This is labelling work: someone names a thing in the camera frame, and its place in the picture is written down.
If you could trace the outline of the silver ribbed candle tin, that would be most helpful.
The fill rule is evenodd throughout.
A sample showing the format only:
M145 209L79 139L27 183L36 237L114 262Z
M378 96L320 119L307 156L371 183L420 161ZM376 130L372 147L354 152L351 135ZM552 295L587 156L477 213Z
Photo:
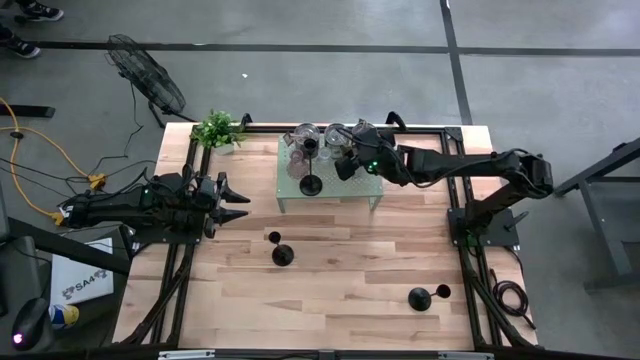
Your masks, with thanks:
M292 138L297 149L302 149L307 139L319 140L319 128L313 123L301 123L293 131Z

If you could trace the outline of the yellow and blue ball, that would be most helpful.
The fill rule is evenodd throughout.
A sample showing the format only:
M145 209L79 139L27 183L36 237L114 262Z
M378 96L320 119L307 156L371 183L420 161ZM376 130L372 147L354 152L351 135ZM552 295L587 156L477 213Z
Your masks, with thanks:
M79 309L74 305L51 304L48 311L54 330L69 329L79 320Z

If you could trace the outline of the black computer mouse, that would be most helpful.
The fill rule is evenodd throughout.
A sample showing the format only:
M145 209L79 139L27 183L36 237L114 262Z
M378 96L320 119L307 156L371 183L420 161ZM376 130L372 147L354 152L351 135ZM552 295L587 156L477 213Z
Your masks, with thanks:
M32 298L18 311L11 330L11 344L17 351L33 348L41 339L49 303L42 297Z

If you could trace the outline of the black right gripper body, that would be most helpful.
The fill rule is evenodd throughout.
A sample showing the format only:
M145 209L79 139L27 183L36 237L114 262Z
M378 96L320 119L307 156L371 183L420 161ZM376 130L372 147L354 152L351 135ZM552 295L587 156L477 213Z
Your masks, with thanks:
M392 130L378 130L375 127L352 131L357 162L373 175L387 181L401 183L401 158L395 149Z

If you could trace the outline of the green perforated metal riser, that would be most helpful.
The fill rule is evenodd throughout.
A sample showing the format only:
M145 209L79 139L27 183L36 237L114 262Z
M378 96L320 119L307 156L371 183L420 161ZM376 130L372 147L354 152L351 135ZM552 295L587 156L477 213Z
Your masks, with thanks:
M323 135L320 136L318 145L319 150L325 147ZM294 150L301 150L304 153L302 149L297 149L294 143L289 145L285 141L285 136L278 139L276 199L281 213L286 212L285 202L293 199L365 198L368 200L371 211L382 199L384 191L380 177L370 175L359 168L353 177L342 181L336 174L332 159L329 162L320 162L317 155L313 159L313 174L322 180L322 191L316 196L303 195L299 188L300 180L290 178L286 170L290 153Z

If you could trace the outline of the green potted plant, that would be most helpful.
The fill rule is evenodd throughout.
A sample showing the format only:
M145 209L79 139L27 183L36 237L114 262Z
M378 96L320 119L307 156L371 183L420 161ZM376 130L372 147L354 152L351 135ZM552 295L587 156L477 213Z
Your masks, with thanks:
M193 128L191 138L217 155L230 155L245 140L244 126L229 113L211 109L207 118Z

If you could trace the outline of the white printed box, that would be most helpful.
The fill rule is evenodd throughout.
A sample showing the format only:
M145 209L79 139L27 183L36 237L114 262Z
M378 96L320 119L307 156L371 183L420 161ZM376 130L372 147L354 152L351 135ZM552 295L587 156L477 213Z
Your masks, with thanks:
M52 256L52 280L49 301L59 305L74 305L114 292L112 271L73 261L60 255Z

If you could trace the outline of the black angled desk frame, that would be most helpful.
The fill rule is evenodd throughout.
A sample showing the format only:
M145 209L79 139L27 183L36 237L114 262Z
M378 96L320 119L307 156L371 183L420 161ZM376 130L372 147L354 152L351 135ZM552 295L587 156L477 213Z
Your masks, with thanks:
M587 292L640 286L640 260L633 262L627 251L630 245L640 247L640 175L613 174L635 160L640 160L640 137L619 144L554 190L557 197L580 192L595 234L605 244L614 268L611 275L585 282Z

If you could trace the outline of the silver metal bracket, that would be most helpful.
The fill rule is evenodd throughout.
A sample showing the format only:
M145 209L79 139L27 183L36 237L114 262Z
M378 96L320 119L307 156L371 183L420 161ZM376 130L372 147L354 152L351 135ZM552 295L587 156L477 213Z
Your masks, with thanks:
M491 353L447 351L439 352L438 360L495 360Z
M157 360L216 360L214 350L172 350L162 351Z

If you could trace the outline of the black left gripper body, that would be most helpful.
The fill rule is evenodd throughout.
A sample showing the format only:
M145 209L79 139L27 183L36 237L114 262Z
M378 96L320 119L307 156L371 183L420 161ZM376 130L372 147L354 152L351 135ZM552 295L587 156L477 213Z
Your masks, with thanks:
M196 208L207 214L203 232L209 239L214 238L217 228L222 224L224 210L221 207L221 202L226 184L227 175L225 172L219 172L216 179L212 179L209 175L197 178L193 198Z

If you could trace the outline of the black floor fan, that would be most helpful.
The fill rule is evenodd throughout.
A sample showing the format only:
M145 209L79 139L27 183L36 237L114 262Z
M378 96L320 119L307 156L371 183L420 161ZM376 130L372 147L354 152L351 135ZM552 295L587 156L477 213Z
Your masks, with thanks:
M147 99L147 106L160 128L166 127L160 114L196 122L183 114L186 100L168 71L131 37L110 35L107 53L119 75Z

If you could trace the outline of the black metal candlestick holder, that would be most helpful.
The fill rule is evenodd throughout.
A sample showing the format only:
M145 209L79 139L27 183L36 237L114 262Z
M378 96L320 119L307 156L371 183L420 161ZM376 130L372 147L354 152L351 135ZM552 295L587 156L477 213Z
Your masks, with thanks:
M322 180L313 174L313 159L318 152L318 142L313 138L305 139L303 151L308 162L308 174L300 180L299 188L305 196L316 196L322 191L323 187Z
M433 302L433 297L439 297L447 299L451 296L451 288L446 284L440 284L437 286L434 292L429 292L425 288L415 287L409 291L408 304L409 306L419 312L427 311Z
M286 267L293 262L295 253L289 245L282 244L281 239L282 236L277 231L270 232L268 235L268 240L275 245L271 253L273 263L280 267Z

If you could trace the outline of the black floor bar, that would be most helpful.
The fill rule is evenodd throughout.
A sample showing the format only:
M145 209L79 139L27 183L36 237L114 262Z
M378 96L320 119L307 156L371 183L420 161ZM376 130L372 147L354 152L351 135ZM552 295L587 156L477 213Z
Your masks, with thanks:
M56 109L49 106L10 105L16 117L52 118ZM9 109L0 104L0 116L10 116Z

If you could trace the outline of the person's shoe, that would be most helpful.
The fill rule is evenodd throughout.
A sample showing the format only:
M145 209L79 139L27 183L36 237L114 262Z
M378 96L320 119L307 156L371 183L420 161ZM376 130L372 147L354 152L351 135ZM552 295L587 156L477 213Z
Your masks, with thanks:
M22 38L13 35L6 39L0 39L0 46L24 59L33 59L41 54L41 49Z
M64 17L64 11L59 8L49 7L38 0L15 0L18 4L21 17L26 21L59 21Z

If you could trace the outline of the black desk with grey top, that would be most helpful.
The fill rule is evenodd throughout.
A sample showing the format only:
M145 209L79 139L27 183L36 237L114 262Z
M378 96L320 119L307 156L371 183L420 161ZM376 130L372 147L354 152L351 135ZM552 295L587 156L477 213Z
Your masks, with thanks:
M13 346L11 333L18 310L32 298L38 298L44 289L39 277L35 251L39 249L70 260L91 265L126 276L131 261L125 257L109 255L84 243L62 237L9 216L0 185L0 355L33 356L47 352L55 344L49 320L43 321L41 336L35 345L25 351Z

